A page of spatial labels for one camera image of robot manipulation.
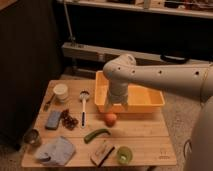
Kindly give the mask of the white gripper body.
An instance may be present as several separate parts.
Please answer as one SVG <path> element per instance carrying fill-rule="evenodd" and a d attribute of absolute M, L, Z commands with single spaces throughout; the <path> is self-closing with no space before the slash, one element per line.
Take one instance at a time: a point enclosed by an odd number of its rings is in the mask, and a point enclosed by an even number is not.
<path fill-rule="evenodd" d="M 111 104 L 124 104 L 128 100 L 128 84 L 118 81 L 110 81 L 107 91 L 107 99 Z"/>

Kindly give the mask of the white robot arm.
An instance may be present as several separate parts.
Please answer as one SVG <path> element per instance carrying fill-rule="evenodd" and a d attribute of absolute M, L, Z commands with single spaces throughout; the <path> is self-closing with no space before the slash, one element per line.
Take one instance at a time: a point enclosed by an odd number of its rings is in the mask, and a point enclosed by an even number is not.
<path fill-rule="evenodd" d="M 103 74 L 109 81 L 105 109 L 127 107 L 130 83 L 198 99 L 200 114 L 189 139 L 183 171 L 213 171 L 213 64 L 138 66 L 131 54 L 108 61 Z"/>

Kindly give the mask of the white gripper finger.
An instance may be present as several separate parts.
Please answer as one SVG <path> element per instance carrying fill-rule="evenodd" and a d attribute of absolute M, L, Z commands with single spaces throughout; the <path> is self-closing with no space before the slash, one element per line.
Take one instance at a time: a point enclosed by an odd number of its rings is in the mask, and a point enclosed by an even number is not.
<path fill-rule="evenodd" d="M 128 102 L 122 102 L 121 105 L 123 106 L 125 111 L 128 111 Z"/>
<path fill-rule="evenodd" d="M 105 100 L 105 103 L 104 103 L 104 112 L 105 113 L 108 113 L 111 111 L 111 108 L 112 108 L 112 103 L 108 100 Z"/>

